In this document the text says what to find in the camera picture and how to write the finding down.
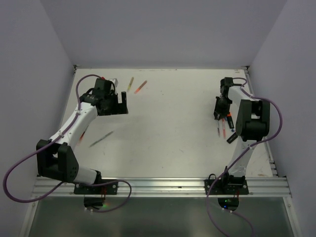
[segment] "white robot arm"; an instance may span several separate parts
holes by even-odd
[[[37,150],[62,135],[61,132],[66,130],[78,115],[75,123],[59,140],[37,154],[40,176],[74,184],[100,184],[102,182],[99,171],[79,166],[73,150],[80,137],[97,116],[128,113],[125,92],[121,93],[122,103],[118,102],[118,95],[115,91],[117,84],[117,79],[96,79],[94,88],[89,89],[80,97],[80,110],[77,105],[73,114],[56,134],[51,136],[48,141],[40,140],[38,142]]]
[[[216,120],[225,118],[229,114],[230,104],[233,102],[239,107],[236,121],[237,145],[228,167],[251,144],[267,136],[270,128],[270,103],[249,98],[242,92],[241,86],[235,84],[233,78],[224,78],[221,80],[221,95],[216,97],[214,110]],[[225,172],[223,178],[215,184],[211,194],[234,195],[236,192],[249,194],[245,175],[254,148],[255,146],[251,146],[251,149]],[[206,180],[205,186],[209,186],[210,183],[212,180]]]

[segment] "red marker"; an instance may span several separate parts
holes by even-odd
[[[140,87],[135,90],[134,94],[137,94],[137,92],[147,83],[147,81],[144,81],[143,84],[140,85]]]
[[[222,118],[222,125],[223,125],[223,137],[226,139],[226,130],[225,130],[225,119]]]

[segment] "white wall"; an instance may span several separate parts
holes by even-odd
[[[0,7],[0,177],[41,138],[55,131],[72,79],[72,64],[39,0],[5,0]],[[36,157],[9,177],[9,190],[29,198]],[[0,236],[19,234],[27,204],[0,192]]]
[[[288,0],[250,67],[256,95],[283,112],[284,127],[271,149],[280,175],[288,177],[305,237],[316,236],[315,10],[315,0]],[[275,113],[271,126],[277,126]]]
[[[250,65],[286,0],[41,0],[86,67]]]

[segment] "metal frame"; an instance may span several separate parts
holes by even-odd
[[[290,221],[292,231],[295,237],[302,237],[302,230],[298,221],[298,217],[294,210],[293,202],[291,197],[284,197],[283,198],[285,209],[287,212],[288,219]]]
[[[29,203],[19,237],[29,236],[38,205],[39,201]]]
[[[117,178],[129,182],[133,188],[132,197],[168,197],[168,198],[205,198],[203,178]],[[33,195],[41,196],[59,181],[40,177],[35,182]],[[245,197],[291,197],[286,178],[247,178],[249,195]],[[50,197],[83,197],[74,195],[74,184],[64,184],[55,190]],[[125,197],[129,187],[125,183],[118,184],[118,194],[114,197]],[[231,195],[211,195],[210,198],[231,197]]]

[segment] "purple cable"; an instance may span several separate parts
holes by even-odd
[[[98,75],[95,75],[95,74],[89,74],[89,75],[86,75],[84,76],[83,78],[81,78],[77,85],[76,85],[76,97],[77,97],[77,102],[78,102],[78,111],[80,111],[80,98],[79,98],[79,93],[78,93],[78,87],[79,87],[79,84],[82,82],[82,80],[88,78],[88,77],[97,77],[97,78],[101,78],[100,76]],[[71,123],[66,127],[66,129],[64,131],[62,131],[62,135],[64,135],[73,125],[74,123],[76,122],[77,118],[78,118],[79,114],[76,114],[74,119],[71,121]],[[30,199],[30,200],[22,200],[22,199],[18,199],[14,196],[11,195],[11,193],[9,192],[8,190],[8,187],[7,187],[7,180],[8,180],[8,177],[10,175],[10,173],[18,166],[20,165],[21,163],[23,163],[24,161],[26,161],[27,159],[31,158],[32,156],[35,156],[36,154],[44,151],[45,149],[47,149],[48,147],[50,147],[51,145],[53,145],[55,142],[57,142],[61,137],[62,135],[58,136],[55,140],[51,141],[49,144],[47,144],[46,146],[38,149],[37,151],[34,151],[32,152],[31,154],[25,156],[24,158],[22,158],[21,160],[19,160],[18,162],[16,162],[12,167],[10,167],[10,169],[5,173],[4,175],[4,178],[3,178],[3,182],[2,182],[2,186],[3,186],[3,190],[4,190],[4,193],[8,196],[8,198],[10,198],[11,200],[15,201],[15,202],[20,202],[20,203],[30,203],[30,202],[34,202],[34,201],[38,201],[38,200],[41,200],[45,197],[47,197],[48,195],[50,195],[53,191],[55,191],[60,185],[63,184],[63,182],[60,182],[59,184],[57,184],[52,190],[50,190],[48,193],[40,196],[40,197],[37,197],[37,198],[34,198],[34,199]],[[109,209],[109,210],[106,210],[106,211],[99,211],[99,212],[109,212],[109,211],[112,211],[112,210],[115,210],[115,209],[118,209],[119,207],[123,206],[129,199],[131,193],[132,193],[132,187],[131,185],[125,181],[125,180],[116,180],[116,181],[111,181],[111,182],[108,182],[108,183],[104,183],[104,184],[97,184],[97,185],[87,185],[87,186],[103,186],[103,185],[107,185],[107,184],[110,184],[110,183],[113,183],[113,182],[124,182],[126,183],[129,188],[130,188],[130,192],[129,192],[129,195],[128,197],[126,198],[126,200],[120,204],[119,206],[117,207],[114,207],[112,209]]]
[[[228,172],[228,170],[230,170],[230,169],[232,168],[232,166],[233,166],[234,164],[236,164],[236,162],[237,162],[238,160],[240,160],[240,159],[243,157],[244,154],[246,154],[246,153],[250,150],[250,147],[253,147],[253,146],[256,146],[256,145],[258,145],[258,144],[260,144],[260,143],[268,142],[268,141],[274,139],[274,138],[280,133],[280,131],[281,131],[281,129],[282,129],[282,126],[283,126],[282,113],[281,113],[281,110],[279,109],[279,107],[275,104],[275,102],[273,102],[273,101],[271,101],[271,100],[269,100],[269,99],[266,99],[266,98],[261,98],[261,97],[252,96],[252,95],[250,95],[249,93],[247,93],[247,92],[242,88],[244,85],[247,84],[247,82],[248,82],[247,79],[245,79],[245,78],[233,78],[233,79],[242,79],[242,80],[245,81],[245,83],[240,87],[240,89],[241,89],[242,92],[243,92],[245,95],[247,95],[248,97],[253,98],[253,99],[258,99],[258,100],[265,100],[265,101],[268,101],[269,103],[273,104],[273,106],[275,107],[275,109],[276,109],[276,111],[277,111],[277,113],[278,113],[278,116],[279,116],[279,119],[280,119],[280,124],[279,124],[279,127],[278,127],[276,133],[275,133],[273,136],[271,136],[270,138],[267,138],[267,139],[265,139],[265,140],[262,140],[262,141],[259,141],[259,142],[255,142],[255,143],[251,144],[249,147],[247,147],[247,148],[235,159],[235,161],[234,161],[220,176],[218,176],[218,177],[214,180],[214,182],[211,184],[211,186],[210,186],[209,189],[208,189],[208,192],[207,192],[207,195],[206,195],[206,208],[207,208],[208,217],[209,217],[209,219],[211,220],[211,222],[213,223],[213,225],[214,225],[222,234],[224,234],[224,235],[227,236],[227,237],[229,237],[230,235],[229,235],[226,231],[224,231],[224,230],[214,221],[214,219],[213,219],[213,217],[212,217],[212,215],[211,215],[211,213],[210,213],[210,211],[209,211],[208,197],[209,197],[209,195],[210,195],[210,192],[211,192],[212,188],[214,187],[214,184],[215,184],[221,177],[223,177],[223,175],[224,175],[226,172]],[[236,216],[241,217],[242,219],[244,219],[244,220],[250,225],[250,227],[251,227],[251,237],[254,237],[254,236],[255,236],[255,230],[254,230],[254,227],[253,227],[253,225],[251,224],[251,222],[250,222],[246,217],[244,217],[243,215],[241,215],[241,214],[239,214],[239,213],[237,213],[237,212],[233,212],[233,214],[236,215]]]

